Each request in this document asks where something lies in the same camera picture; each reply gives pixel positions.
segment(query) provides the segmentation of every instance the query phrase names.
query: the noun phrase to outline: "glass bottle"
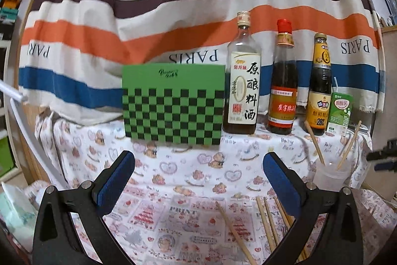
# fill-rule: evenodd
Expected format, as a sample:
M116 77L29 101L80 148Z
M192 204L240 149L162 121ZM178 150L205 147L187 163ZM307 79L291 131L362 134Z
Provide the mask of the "glass bottle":
M295 118L298 71L291 22L280 19L277 29L267 129L275 134L288 135Z
M331 60L328 52L327 36L317 33L314 36L314 56L310 76L309 99L307 102L306 120L313 133L324 134L327 126L331 102Z
M238 33L228 45L223 129L232 134L253 134L257 126L261 48L250 26L249 12L238 12Z

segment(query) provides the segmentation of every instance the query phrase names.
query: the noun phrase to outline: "shelf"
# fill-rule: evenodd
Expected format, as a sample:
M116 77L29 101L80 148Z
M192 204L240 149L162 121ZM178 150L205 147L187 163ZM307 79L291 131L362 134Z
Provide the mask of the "shelf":
M382 33L397 31L397 25L382 27L381 30L382 30Z
M18 169L17 167L14 167L12 170L8 171L2 177L0 177L0 183L7 182L7 181L11 180L12 178L16 177L20 173L22 173L22 171L20 169Z

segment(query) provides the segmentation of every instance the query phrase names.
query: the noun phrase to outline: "checkerboard pattern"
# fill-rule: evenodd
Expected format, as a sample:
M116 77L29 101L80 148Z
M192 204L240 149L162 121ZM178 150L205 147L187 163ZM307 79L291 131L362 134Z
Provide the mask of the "checkerboard pattern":
M223 90L123 89L126 136L177 144L219 145Z

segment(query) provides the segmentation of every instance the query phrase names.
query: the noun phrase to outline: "wooden chopstick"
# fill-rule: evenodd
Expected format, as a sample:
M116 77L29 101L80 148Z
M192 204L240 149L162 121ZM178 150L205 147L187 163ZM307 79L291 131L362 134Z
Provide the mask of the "wooden chopstick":
M234 238L236 239L237 244L247 257L248 261L250 262L251 265L257 265L256 261L252 257L251 253L249 252L248 248L244 244L244 241L242 238L239 236L237 231L234 229L232 222L229 220L228 216L226 215L225 211L221 207L221 205L218 202L215 202L216 207L218 208L219 212L221 213L223 219L225 220L226 225L229 227L229 230L232 232Z
M259 213L261 214L263 226L265 227L265 233L266 233L267 241L269 242L270 252L273 253L276 248L276 245L273 240L273 237L271 236L271 228L270 228L269 223L267 222L265 210L263 210L261 198L256 197L256 200L257 200L257 204L258 204Z
M291 225L289 224L287 216L285 215L284 209L281 207L280 201L278 200L277 197L274 198L274 201L275 201L275 204L277 205L278 210L280 210L281 217L283 218L284 224L287 226L287 229L289 230L291 228Z
M289 214L287 214L287 213L285 212L284 207L283 207L283 205L280 203L280 201L278 200L278 198L275 197L274 200L275 200L275 203L276 203L276 205L277 205L277 208L280 210L281 217L283 218L284 223L285 223L285 225L287 226L287 229L289 230L289 229L291 228L292 224L294 223L294 220L292 219L292 217L291 217ZM306 245L305 245L305 247L303 248L301 254L300 254L299 257L298 257L298 262L304 261L304 260L305 260L306 258L308 258L308 257L309 257L309 252L308 252L308 250L306 249Z
M310 137L312 138L314 147L316 148L316 151L317 151L317 154L318 154L318 158L320 159L321 163L325 165L325 163L324 163L324 158L322 157L322 154L321 154L321 151L320 151L320 147L318 146L316 137L314 136L313 130L312 130L312 128L310 127L309 122L306 120L306 121L304 122L304 125L306 126L306 129L307 129L307 131L309 132Z
M278 246L278 244L280 243L280 239L278 237L277 230L276 230L275 225L274 225L274 220L273 220L273 217L271 216L269 205L267 204L267 200L266 200L265 197L263 197L263 201L265 202L265 208L266 208L267 216L269 217L271 232L273 233L275 244L276 244L276 246Z
M350 138L350 141L349 141L349 143L347 144L347 149L346 149L345 152L343 153L342 159L341 159L341 161L339 162L339 164L338 164L336 170L339 170L339 169L342 167L342 164L344 163L344 161L346 160L347 156L349 155L349 152L350 152L350 150L351 150L351 147L353 146L353 143L354 143L354 141L356 140L356 137L357 137L357 134L358 134L358 132L359 132L360 126L361 126L361 121L359 121L359 123L357 124L357 127L356 127L356 129L355 129L355 131L354 131L354 134L353 134L353 136Z

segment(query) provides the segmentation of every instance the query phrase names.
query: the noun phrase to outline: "vinegar bottle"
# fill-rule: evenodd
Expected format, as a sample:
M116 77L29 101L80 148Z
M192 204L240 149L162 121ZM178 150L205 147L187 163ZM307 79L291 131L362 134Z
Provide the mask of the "vinegar bottle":
M228 45L223 129L232 134L253 134L257 126L261 48L250 26L249 12L238 12L238 33Z
M278 20L277 28L267 129L275 134L288 135L295 118L298 72L291 22Z

